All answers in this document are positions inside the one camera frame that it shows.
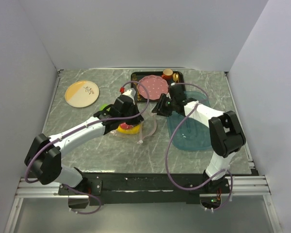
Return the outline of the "red cracked fruit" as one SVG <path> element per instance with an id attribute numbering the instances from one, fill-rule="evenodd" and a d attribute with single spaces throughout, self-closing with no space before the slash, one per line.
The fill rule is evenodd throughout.
<path id="1" fill-rule="evenodd" d="M 134 126 L 132 126 L 132 125 L 128 125 L 128 124 L 126 124 L 126 123 L 122 123 L 122 124 L 119 125 L 119 127 L 120 127 L 121 129 L 123 129 L 123 130 L 130 130 L 130 129 L 132 129 Z"/>

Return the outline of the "green lime fruit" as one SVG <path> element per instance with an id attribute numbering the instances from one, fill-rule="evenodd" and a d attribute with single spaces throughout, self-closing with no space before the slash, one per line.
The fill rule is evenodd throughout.
<path id="1" fill-rule="evenodd" d="M 108 106 L 108 104 L 103 104 L 99 110 L 102 111 L 106 106 Z"/>

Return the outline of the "yellow banana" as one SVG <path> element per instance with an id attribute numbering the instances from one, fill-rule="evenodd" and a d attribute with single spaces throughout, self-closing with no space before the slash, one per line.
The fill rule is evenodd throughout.
<path id="1" fill-rule="evenodd" d="M 119 126 L 117 128 L 117 131 L 123 134 L 137 134 L 140 132 L 141 124 L 133 125 L 134 127 L 130 130 L 123 130 Z"/>

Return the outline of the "clear zip top bag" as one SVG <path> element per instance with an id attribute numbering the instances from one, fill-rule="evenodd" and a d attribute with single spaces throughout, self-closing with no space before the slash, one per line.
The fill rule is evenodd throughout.
<path id="1" fill-rule="evenodd" d="M 151 137 L 157 130 L 157 120 L 156 114 L 154 113 L 145 113 L 145 119 L 142 121 L 140 132 L 137 134 L 123 134 L 116 130 L 111 131 L 111 135 L 116 137 L 121 137 L 124 139 L 134 140 L 138 145 L 144 143 L 144 141 Z"/>

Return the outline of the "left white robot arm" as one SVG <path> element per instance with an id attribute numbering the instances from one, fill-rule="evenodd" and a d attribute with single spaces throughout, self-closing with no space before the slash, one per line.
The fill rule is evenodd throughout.
<path id="1" fill-rule="evenodd" d="M 143 118 L 134 96 L 135 91 L 129 89 L 117 97 L 113 104 L 78 126 L 49 137 L 44 134 L 36 136 L 24 161 L 27 166 L 25 175 L 32 172 L 43 185 L 51 182 L 63 183 L 74 194 L 83 194 L 87 183 L 82 173 L 77 168 L 63 165 L 62 157 L 87 141 L 116 130 L 122 123 L 140 123 Z"/>

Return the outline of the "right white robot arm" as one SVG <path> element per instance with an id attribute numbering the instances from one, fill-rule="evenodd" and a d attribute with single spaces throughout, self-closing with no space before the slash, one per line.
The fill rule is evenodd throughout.
<path id="1" fill-rule="evenodd" d="M 171 116 L 173 112 L 184 116 L 170 136 L 165 152 L 165 169 L 173 181 L 168 168 L 168 153 L 173 137 L 187 119 L 195 120 L 208 127 L 210 132 L 213 155 L 205 169 L 208 178 L 202 182 L 202 186 L 207 193 L 214 193 L 220 186 L 218 180 L 225 176 L 231 159 L 246 144 L 246 138 L 235 112 L 215 110 L 205 106 L 202 103 L 204 100 L 188 98 L 181 85 L 182 83 L 175 83 L 169 86 L 168 94 L 161 94 L 152 110 L 152 113 L 164 117 Z"/>

